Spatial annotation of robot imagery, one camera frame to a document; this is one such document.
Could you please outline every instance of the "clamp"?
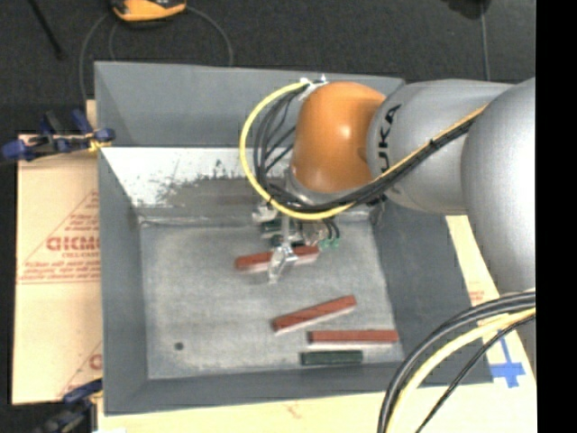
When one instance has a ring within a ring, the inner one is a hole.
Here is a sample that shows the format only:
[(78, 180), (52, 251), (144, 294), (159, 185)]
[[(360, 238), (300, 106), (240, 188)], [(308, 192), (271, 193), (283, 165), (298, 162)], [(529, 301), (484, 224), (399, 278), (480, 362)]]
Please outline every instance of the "clamp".
[(32, 433), (69, 433), (74, 430), (85, 419), (94, 417), (95, 404), (90, 398), (102, 389), (102, 379), (96, 379), (67, 393), (62, 398), (67, 408), (50, 417)]
[(85, 149), (95, 150), (110, 143), (116, 137), (116, 133), (111, 128), (94, 130), (80, 109), (74, 109), (71, 116), (80, 132), (78, 137), (64, 137), (57, 134), (57, 130), (62, 129), (60, 121), (54, 112), (48, 111), (40, 122), (39, 134), (27, 141), (13, 140), (6, 143), (2, 146), (2, 154), (9, 161), (33, 161), (54, 154)]

